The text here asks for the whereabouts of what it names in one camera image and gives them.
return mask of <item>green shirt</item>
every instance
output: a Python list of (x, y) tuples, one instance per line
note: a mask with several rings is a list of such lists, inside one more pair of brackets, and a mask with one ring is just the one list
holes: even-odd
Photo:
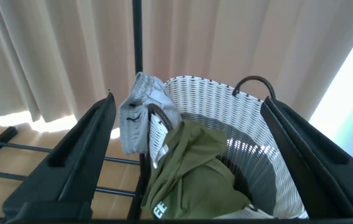
[(223, 131), (184, 120), (164, 143), (169, 152), (151, 169), (144, 209), (161, 219), (214, 218), (250, 204), (233, 189), (234, 175), (215, 158), (227, 149)]

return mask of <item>basket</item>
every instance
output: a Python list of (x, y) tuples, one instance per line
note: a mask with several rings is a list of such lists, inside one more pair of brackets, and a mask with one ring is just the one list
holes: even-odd
[[(180, 76), (168, 80), (166, 88), (184, 119), (225, 132), (227, 151), (219, 159), (235, 174), (236, 190), (269, 215), (307, 218), (283, 157), (261, 117), (262, 101), (239, 91), (248, 80), (263, 82), (275, 98), (273, 88), (262, 77), (246, 77), (232, 88), (205, 78)], [(149, 105), (149, 112), (148, 141), (152, 152), (167, 147), (163, 142), (172, 126), (156, 105)]]

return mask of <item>curtain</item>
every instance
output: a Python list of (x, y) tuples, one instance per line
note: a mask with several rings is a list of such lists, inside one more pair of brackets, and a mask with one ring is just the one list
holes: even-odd
[[(261, 75), (306, 119), (352, 46), (350, 0), (143, 0), (145, 72), (232, 86)], [(0, 116), (78, 119), (108, 89), (119, 106), (133, 80), (131, 1), (0, 0)]]

